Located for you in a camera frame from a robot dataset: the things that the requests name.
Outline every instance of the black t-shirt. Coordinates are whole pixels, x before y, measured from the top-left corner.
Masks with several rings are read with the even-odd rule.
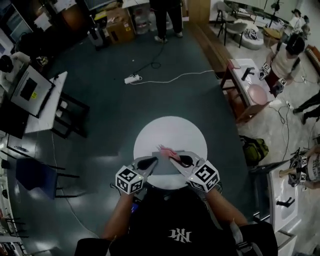
[[[273,228],[268,223],[240,228],[244,241],[256,243],[263,255],[278,255]],[[192,191],[170,200],[146,196],[132,215],[128,235],[111,242],[87,238],[78,242],[75,256],[116,255],[226,255],[237,256],[231,232],[218,229]]]

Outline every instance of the water bottle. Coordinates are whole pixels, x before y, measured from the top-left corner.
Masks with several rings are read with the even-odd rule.
[[[173,27],[169,14],[166,13],[166,30],[172,30]]]
[[[138,35],[145,34],[149,31],[148,16],[146,16],[142,12],[137,11],[136,16],[134,17],[134,20],[136,25],[136,33]]]
[[[156,15],[153,10],[150,10],[150,13],[149,13],[149,29],[150,31],[157,30]]]

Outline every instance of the power strip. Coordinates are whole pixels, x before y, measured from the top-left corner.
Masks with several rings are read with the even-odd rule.
[[[289,107],[289,109],[291,109],[291,110],[294,109],[294,107],[290,104],[290,102],[289,102],[288,100],[287,100],[285,103],[287,104],[287,106]]]
[[[138,74],[136,75],[132,75],[127,77],[126,79],[124,79],[124,83],[127,84],[131,84],[133,82],[139,81],[140,80],[140,76]]]

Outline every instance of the tile floor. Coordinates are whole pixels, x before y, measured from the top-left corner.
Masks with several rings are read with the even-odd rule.
[[[214,33],[218,34],[219,28],[212,27]],[[258,67],[261,67],[265,61],[269,48],[263,46],[260,50],[250,50],[245,47],[239,48],[239,44],[227,37],[226,48],[235,59],[253,59]],[[318,73],[309,61],[308,57],[303,53],[301,55],[301,63],[303,70],[295,78],[295,82],[286,86],[270,107],[279,109],[286,105],[289,101],[296,108],[316,94],[320,87],[316,83],[319,79]],[[302,82],[302,75],[308,80]],[[310,148],[315,142],[313,138],[320,133],[320,122],[315,123],[315,118],[309,118],[305,125],[301,123],[302,115],[294,115],[290,109],[283,107],[280,110],[281,115],[286,118],[288,127],[282,124],[279,114],[272,108],[266,107],[255,118],[246,124],[238,125],[240,135],[251,138],[262,138],[269,147],[268,156],[263,159],[260,164],[269,164],[279,162],[283,158],[289,159],[290,154],[295,152],[299,147]],[[299,187],[299,213],[298,217],[285,227],[286,231],[298,235],[295,249],[300,252],[309,253],[316,244],[320,244],[320,189],[302,192]]]

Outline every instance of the pink bowl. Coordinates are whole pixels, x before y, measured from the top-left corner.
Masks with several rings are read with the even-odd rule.
[[[250,85],[248,93],[252,101],[256,104],[265,105],[268,101],[265,90],[257,84]]]

